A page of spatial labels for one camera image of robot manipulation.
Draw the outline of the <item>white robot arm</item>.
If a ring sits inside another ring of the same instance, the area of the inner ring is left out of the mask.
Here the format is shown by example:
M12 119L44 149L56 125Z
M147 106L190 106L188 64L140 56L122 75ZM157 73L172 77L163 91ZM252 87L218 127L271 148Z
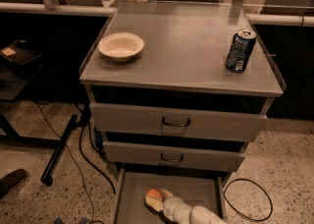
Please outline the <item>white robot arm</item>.
M228 224L208 208L187 204L181 197L166 189L151 189L146 192L144 202L150 208L176 224Z

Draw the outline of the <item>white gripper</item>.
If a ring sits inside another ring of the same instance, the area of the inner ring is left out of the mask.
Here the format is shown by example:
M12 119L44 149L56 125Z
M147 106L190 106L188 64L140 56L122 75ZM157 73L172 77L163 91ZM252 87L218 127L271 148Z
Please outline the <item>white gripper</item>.
M163 214L167 219L177 224L190 224L190 213L192 207L187 204L182 198L173 196L173 194L166 190L160 189L161 197L146 196L145 203L157 212L163 210Z

